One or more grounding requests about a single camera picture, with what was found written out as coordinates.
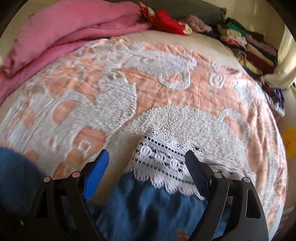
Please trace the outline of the cream curtain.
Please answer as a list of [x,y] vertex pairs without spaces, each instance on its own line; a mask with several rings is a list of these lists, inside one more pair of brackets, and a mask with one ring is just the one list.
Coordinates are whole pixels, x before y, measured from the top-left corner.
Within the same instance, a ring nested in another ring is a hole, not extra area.
[[280,47],[278,49],[278,65],[272,74],[262,77],[269,86],[287,89],[295,83],[296,43],[290,30],[285,26]]

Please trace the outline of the mauve crumpled garment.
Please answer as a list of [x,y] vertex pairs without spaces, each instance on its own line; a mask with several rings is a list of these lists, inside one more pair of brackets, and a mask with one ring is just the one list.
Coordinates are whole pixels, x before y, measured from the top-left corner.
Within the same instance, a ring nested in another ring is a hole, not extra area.
[[180,22],[187,24],[196,33],[212,32],[212,28],[195,15],[190,15],[188,18],[180,20]]

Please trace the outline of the red patterned cloth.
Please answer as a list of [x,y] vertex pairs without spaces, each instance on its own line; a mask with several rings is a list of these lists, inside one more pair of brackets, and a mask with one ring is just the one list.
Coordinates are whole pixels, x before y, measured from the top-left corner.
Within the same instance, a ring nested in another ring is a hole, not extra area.
[[155,12],[153,9],[140,1],[138,2],[138,5],[142,16],[145,17],[145,19],[148,20],[156,30],[182,36],[188,36],[193,33],[188,24],[171,18],[168,12],[164,9],[160,9]]

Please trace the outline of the purple cloth pile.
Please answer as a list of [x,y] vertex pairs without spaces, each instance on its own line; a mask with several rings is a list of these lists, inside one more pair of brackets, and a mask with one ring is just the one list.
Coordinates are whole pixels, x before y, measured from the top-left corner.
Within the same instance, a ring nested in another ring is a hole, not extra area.
[[270,107],[281,117],[285,116],[285,98],[279,88],[270,87],[267,83],[262,83],[263,93]]

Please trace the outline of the peach white tufted bedspread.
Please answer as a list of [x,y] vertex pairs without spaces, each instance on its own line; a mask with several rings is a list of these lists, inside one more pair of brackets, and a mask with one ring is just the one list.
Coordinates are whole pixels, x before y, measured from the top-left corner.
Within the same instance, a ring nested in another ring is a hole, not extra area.
[[269,237],[287,195],[285,147],[261,86],[181,46],[128,39],[84,45],[26,81],[3,110],[1,146],[63,178],[102,149],[111,162],[94,200],[103,202],[132,154],[154,164],[134,178],[202,200],[179,149],[192,148],[215,171],[249,176]]

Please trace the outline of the blue denim pants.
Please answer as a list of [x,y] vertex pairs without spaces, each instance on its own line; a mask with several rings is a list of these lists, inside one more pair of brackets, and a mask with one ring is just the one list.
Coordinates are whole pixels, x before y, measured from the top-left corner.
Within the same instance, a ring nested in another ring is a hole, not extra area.
[[133,171],[124,173],[104,206],[94,206],[83,198],[93,225],[85,220],[75,225],[67,198],[58,196],[58,211],[47,206],[33,222],[30,208],[42,186],[50,197],[65,191],[63,180],[45,176],[25,156],[1,148],[1,231],[3,240],[92,240],[95,229],[107,240],[174,240],[177,228],[192,233],[207,202],[196,196],[168,193],[150,181],[138,181]]

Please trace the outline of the pink folded duvet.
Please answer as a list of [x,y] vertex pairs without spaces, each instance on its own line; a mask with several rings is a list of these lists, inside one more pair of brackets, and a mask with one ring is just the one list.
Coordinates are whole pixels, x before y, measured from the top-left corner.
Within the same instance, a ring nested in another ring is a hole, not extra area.
[[59,57],[90,40],[147,30],[131,1],[59,1],[34,14],[19,31],[1,66],[1,102]]

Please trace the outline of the stack of folded clothes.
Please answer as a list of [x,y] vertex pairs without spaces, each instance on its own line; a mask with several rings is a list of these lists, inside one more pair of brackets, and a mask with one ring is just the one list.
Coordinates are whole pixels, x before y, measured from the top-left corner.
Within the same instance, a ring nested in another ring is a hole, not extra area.
[[243,69],[254,79],[272,74],[278,64],[278,51],[264,36],[244,28],[228,18],[212,26],[216,39],[234,55]]

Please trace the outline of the yellow paper bag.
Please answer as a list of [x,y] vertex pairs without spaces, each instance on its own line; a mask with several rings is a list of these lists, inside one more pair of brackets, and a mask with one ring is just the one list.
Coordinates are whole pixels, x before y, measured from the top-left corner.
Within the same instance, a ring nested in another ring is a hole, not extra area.
[[285,146],[287,159],[294,157],[296,154],[296,130],[292,126],[289,127],[282,135]]

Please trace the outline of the grey headboard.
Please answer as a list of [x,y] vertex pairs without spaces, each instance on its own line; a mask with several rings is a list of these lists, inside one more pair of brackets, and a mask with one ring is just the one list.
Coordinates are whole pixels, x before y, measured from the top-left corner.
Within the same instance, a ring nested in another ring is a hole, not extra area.
[[176,20],[183,20],[193,15],[207,25],[223,21],[227,13],[226,8],[220,8],[208,2],[198,0],[144,0],[140,2],[155,12],[164,9],[171,18]]

